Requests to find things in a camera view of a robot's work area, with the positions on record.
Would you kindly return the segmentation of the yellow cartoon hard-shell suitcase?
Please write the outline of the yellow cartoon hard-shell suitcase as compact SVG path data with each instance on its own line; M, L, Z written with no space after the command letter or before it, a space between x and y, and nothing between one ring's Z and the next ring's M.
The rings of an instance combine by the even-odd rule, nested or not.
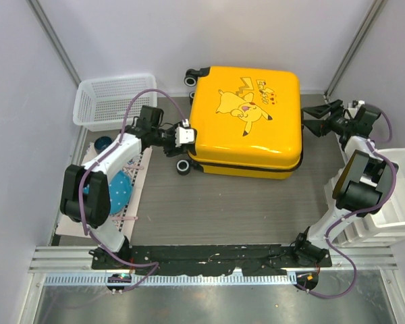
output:
M194 141L176 163L223 176L284 180L303 159L300 81L292 72L215 66L189 69Z

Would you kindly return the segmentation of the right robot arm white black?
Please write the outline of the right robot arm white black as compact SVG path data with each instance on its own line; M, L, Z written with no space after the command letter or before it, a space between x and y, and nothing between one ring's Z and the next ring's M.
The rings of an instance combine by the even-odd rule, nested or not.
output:
M317 137L337 134L348 162L337 174L326 214L296 238L291 257L301 267L320 264L333 241L355 221L376 214L396 187L396 164L379 154L370 138L373 124L384 112L364 101L353 101L352 106L354 115L341 100L303 108L311 116L303 126Z

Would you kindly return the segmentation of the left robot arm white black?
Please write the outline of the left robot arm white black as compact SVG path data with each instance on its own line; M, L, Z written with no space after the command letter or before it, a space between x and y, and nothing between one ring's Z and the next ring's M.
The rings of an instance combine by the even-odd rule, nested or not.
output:
M125 125L119 136L97 157L84 165L70 165L64 173L60 211L81 223L83 231L107 253L115 269L130 264L129 240L109 219L109 185L122 167L152 146L173 157L182 154L196 140L188 119L167 129L161 128L163 110L144 105L140 115Z

